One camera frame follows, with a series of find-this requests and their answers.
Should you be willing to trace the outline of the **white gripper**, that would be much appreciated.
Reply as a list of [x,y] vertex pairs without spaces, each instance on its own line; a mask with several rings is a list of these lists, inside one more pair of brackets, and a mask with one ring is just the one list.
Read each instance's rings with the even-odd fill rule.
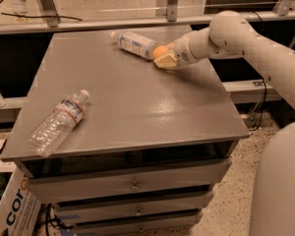
[[166,46],[169,48],[166,53],[158,58],[153,58],[153,62],[158,68],[175,68],[178,64],[178,59],[182,64],[194,64],[197,62],[190,48],[189,35],[183,35],[175,41],[168,43]]

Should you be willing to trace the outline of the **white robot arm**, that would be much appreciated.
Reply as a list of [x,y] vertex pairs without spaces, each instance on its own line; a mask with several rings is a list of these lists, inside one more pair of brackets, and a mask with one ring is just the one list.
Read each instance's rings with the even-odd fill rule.
[[[244,58],[295,110],[295,50],[257,33],[234,11],[152,51],[154,64],[173,69],[205,58]],[[249,236],[295,236],[295,122],[268,142],[257,168]]]

